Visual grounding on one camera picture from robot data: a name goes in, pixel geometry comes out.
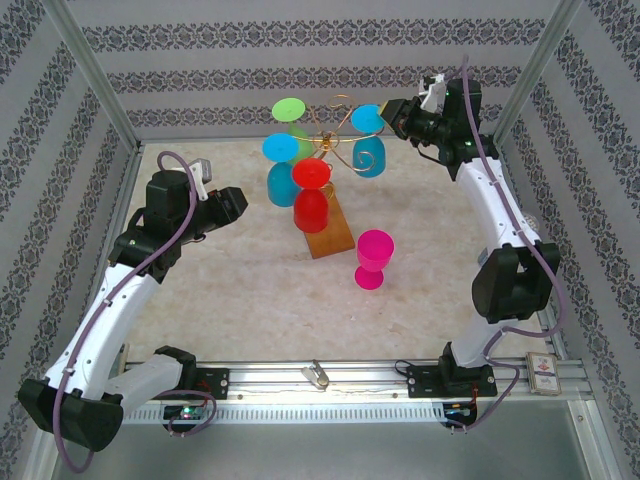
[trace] pink cup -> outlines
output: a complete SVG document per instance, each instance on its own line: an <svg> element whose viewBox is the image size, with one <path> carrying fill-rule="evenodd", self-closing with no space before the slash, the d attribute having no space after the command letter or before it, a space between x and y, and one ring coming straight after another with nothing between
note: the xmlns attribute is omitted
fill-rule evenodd
<svg viewBox="0 0 640 480"><path fill-rule="evenodd" d="M368 272L379 272L391 261L393 238L382 230L368 230L358 239L358 262Z"/></svg>

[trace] gray floor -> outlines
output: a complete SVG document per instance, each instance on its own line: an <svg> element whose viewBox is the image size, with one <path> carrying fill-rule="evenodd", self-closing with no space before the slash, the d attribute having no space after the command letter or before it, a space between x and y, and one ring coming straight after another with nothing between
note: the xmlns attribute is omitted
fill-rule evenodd
<svg viewBox="0 0 640 480"><path fill-rule="evenodd" d="M84 453L74 449L76 458ZM55 479L589 478L566 405L510 402L468 435L439 424L213 426L187 439L123 427L76 476Z"/></svg>

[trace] patterned wallpaper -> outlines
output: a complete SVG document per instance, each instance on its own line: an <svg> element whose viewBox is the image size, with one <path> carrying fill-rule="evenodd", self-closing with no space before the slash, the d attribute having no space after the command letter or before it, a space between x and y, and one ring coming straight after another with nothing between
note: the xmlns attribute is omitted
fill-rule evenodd
<svg viewBox="0 0 640 480"><path fill-rule="evenodd" d="M0 478L11 478L34 428L16 392L82 317L129 152L40 3L0 12Z"/></svg>
<svg viewBox="0 0 640 480"><path fill-rule="evenodd" d="M504 145L521 204L560 247L564 338L623 478L640 478L638 19L631 2L584 3Z"/></svg>
<svg viewBox="0 0 640 480"><path fill-rule="evenodd" d="M272 133L281 127L270 108L286 96L299 96L331 122L333 94L358 104L410 97L421 75L452 72L464 52L485 87L481 117L490 131L557 1L442 3L70 6L142 139Z"/></svg>

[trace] blue cup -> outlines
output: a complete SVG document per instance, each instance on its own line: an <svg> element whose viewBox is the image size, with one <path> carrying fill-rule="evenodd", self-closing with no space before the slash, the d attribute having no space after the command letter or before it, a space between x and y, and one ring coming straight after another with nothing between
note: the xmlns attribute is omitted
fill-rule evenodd
<svg viewBox="0 0 640 480"><path fill-rule="evenodd" d="M267 194L269 200L278 207L292 207L300 187L293 181L293 165L276 163L267 175Z"/></svg>
<svg viewBox="0 0 640 480"><path fill-rule="evenodd" d="M386 165L384 144L378 137L363 138L355 142L353 146L354 168L369 169L364 172L356 171L358 175L365 178L377 177L384 172Z"/></svg>

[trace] red cup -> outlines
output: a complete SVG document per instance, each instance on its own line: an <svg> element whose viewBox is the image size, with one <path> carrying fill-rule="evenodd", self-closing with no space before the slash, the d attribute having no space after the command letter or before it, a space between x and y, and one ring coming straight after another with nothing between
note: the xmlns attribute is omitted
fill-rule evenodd
<svg viewBox="0 0 640 480"><path fill-rule="evenodd" d="M330 178L329 165L319 158L305 158L293 167L293 181L302 188L322 188Z"/></svg>
<svg viewBox="0 0 640 480"><path fill-rule="evenodd" d="M293 222L304 233L318 233L329 224L329 201L320 190L304 189L293 204Z"/></svg>

